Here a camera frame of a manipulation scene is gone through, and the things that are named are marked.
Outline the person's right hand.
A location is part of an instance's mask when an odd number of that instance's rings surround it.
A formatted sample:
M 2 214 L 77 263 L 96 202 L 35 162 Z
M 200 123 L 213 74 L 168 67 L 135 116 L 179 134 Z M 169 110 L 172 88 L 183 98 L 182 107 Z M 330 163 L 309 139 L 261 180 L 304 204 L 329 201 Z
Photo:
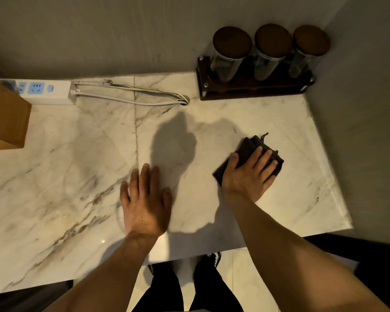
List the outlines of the person's right hand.
M 238 167 L 233 173 L 227 174 L 225 170 L 222 189 L 226 201 L 230 201 L 235 196 L 242 196 L 255 203 L 263 196 L 262 184 L 275 170 L 277 161 L 271 162 L 261 173 L 255 173 L 254 165 L 261 155 L 262 147 L 259 146 L 247 162 Z

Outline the person's left hand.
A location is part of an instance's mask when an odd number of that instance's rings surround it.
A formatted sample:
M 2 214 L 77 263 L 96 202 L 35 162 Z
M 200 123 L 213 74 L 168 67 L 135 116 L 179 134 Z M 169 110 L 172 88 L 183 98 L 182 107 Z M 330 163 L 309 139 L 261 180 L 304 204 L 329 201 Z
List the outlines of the person's left hand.
M 160 169 L 150 167 L 150 193 L 139 195 L 138 177 L 141 170 L 134 169 L 128 183 L 130 204 L 123 210 L 126 236 L 143 235 L 157 240 L 169 226 L 171 214 L 167 214 L 162 205 L 160 187 Z

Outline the dark cloth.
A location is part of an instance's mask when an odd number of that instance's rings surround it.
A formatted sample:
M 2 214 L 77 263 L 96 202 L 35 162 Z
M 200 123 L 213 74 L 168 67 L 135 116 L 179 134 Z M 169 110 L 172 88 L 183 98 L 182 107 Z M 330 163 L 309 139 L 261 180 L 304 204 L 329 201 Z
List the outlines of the dark cloth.
M 264 143 L 264 139 L 268 134 L 269 134 L 269 132 L 266 132 L 264 135 L 261 135 L 260 137 L 257 135 L 255 135 L 251 138 L 245 137 L 241 141 L 241 143 L 239 144 L 239 147 L 235 151 L 235 153 L 237 153 L 238 157 L 239 157 L 236 168 L 244 165 L 247 162 L 247 160 L 249 159 L 249 157 L 254 153 L 255 149 L 257 147 L 261 146 L 262 147 L 262 155 L 268 150 L 272 151 L 270 159 L 266 162 L 266 164 L 262 170 L 266 169 L 270 165 L 271 162 L 277 161 L 277 166 L 276 166 L 275 170 L 270 174 L 270 176 L 272 176 L 272 175 L 274 175 L 275 177 L 278 176 L 278 174 L 281 171 L 284 160 L 279 156 L 277 150 L 272 150 L 269 146 L 267 146 Z M 220 187 L 222 187 L 223 175 L 224 175 L 224 172 L 225 172 L 226 167 L 228 165 L 228 162 L 229 162 L 229 158 L 227 158 L 227 160 L 224 161 L 218 167 L 218 169 L 213 173 L 213 177 L 216 179 L 216 181 Z

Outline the person's left forearm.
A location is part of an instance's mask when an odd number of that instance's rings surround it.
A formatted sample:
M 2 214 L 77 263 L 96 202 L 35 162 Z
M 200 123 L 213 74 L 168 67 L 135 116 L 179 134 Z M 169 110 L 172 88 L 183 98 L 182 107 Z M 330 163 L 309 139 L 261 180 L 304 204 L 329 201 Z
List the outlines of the person's left forearm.
M 126 312 L 139 270 L 158 237 L 129 233 L 107 260 L 43 312 Z

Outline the person's right forearm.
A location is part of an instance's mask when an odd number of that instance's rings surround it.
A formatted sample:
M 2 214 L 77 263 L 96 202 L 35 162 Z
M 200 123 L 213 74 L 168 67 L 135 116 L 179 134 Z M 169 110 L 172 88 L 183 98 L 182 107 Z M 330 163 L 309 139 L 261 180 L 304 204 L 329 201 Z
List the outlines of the person's right forearm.
M 223 190 L 223 197 L 281 312 L 390 312 L 348 269 L 247 196 Z

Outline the person's left black shoe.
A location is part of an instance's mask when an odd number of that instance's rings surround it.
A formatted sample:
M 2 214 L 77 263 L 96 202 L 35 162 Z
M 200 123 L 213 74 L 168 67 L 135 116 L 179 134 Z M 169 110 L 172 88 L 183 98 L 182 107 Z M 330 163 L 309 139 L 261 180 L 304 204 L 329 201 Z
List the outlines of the person's left black shoe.
M 166 262 L 158 262 L 154 264 L 147 265 L 149 271 L 151 272 L 152 276 L 155 276 L 156 274 L 175 274 L 175 270 L 173 267 L 173 261 L 166 261 Z

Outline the person's black shoe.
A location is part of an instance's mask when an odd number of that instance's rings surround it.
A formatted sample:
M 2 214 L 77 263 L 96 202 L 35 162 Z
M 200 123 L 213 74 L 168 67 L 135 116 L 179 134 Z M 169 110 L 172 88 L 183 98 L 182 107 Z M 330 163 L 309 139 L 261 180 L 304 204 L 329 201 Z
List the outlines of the person's black shoe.
M 158 262 L 154 264 L 147 265 L 149 271 L 151 272 L 152 276 L 155 276 L 156 274 L 175 274 L 175 270 L 173 267 L 173 261 L 166 261 L 166 262 Z
M 222 257 L 221 252 L 214 252 L 214 253 L 198 256 L 196 258 L 197 262 L 194 270 L 197 270 L 199 266 L 202 266 L 204 264 L 206 264 L 208 267 L 214 267 L 216 269 L 220 263 L 221 257 Z

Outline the person's right black shoe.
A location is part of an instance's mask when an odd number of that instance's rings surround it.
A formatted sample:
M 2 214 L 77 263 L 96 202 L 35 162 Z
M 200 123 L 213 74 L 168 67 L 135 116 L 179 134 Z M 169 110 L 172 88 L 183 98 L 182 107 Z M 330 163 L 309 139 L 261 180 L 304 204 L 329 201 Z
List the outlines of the person's right black shoe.
M 214 267 L 216 269 L 220 263 L 221 257 L 222 257 L 221 252 L 214 252 L 214 253 L 198 256 L 196 258 L 197 262 L 194 270 L 197 270 L 199 266 L 202 266 L 204 264 L 206 264 L 208 267 Z

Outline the dark wooden jar rack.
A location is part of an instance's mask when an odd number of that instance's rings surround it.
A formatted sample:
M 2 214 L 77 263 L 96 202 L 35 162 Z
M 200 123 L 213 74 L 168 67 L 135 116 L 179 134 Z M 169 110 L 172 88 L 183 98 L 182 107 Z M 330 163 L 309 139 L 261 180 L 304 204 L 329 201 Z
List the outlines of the dark wooden jar rack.
M 302 94 L 316 82 L 310 69 L 297 78 L 289 76 L 289 65 L 280 63 L 263 81 L 254 78 L 254 61 L 248 57 L 228 82 L 222 82 L 210 69 L 210 57 L 198 57 L 198 91 L 203 101 Z

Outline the black trousers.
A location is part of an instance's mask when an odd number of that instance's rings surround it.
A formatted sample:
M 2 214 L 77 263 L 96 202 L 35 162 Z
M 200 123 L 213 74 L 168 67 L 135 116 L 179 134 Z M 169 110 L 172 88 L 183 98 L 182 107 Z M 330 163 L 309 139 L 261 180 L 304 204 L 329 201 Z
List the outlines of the black trousers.
M 244 312 L 238 299 L 214 267 L 199 266 L 193 273 L 195 296 L 190 311 Z M 173 273 L 156 274 L 131 312 L 183 312 L 183 294 Z

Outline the glass jar with wooden lid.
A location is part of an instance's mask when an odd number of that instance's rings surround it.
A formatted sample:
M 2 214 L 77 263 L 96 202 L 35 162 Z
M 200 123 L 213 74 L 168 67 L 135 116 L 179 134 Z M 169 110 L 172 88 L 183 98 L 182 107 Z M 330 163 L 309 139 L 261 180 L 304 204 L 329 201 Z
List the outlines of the glass jar with wooden lid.
M 210 70 L 229 82 L 253 48 L 251 36 L 235 26 L 224 26 L 213 35 Z
M 254 78 L 263 81 L 275 70 L 278 64 L 290 53 L 293 37 L 287 29 L 278 24 L 265 24 L 255 33 Z
M 313 58 L 325 55 L 330 47 L 331 39 L 321 28 L 313 25 L 296 28 L 293 33 L 294 56 L 289 67 L 289 77 L 299 77 Z

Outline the white power strip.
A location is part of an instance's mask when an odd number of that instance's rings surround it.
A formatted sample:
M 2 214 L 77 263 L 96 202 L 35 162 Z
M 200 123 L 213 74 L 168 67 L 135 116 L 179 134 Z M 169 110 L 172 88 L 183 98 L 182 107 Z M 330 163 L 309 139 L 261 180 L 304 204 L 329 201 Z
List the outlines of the white power strip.
M 77 87 L 68 80 L 13 79 L 31 105 L 75 105 Z

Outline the brown cardboard box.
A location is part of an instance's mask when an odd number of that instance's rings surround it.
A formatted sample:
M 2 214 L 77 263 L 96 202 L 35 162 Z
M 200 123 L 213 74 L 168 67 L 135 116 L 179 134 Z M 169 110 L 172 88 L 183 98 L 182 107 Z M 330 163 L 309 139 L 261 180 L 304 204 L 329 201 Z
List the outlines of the brown cardboard box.
M 0 83 L 0 150 L 25 146 L 31 104 Z

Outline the dark plug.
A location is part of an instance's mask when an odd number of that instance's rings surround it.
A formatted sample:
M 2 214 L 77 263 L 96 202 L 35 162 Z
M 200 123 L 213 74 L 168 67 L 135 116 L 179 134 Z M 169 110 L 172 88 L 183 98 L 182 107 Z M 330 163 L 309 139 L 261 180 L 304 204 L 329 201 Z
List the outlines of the dark plug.
M 0 79 L 0 84 L 5 88 L 9 89 L 11 92 L 19 95 L 19 88 L 15 80 L 13 79 Z

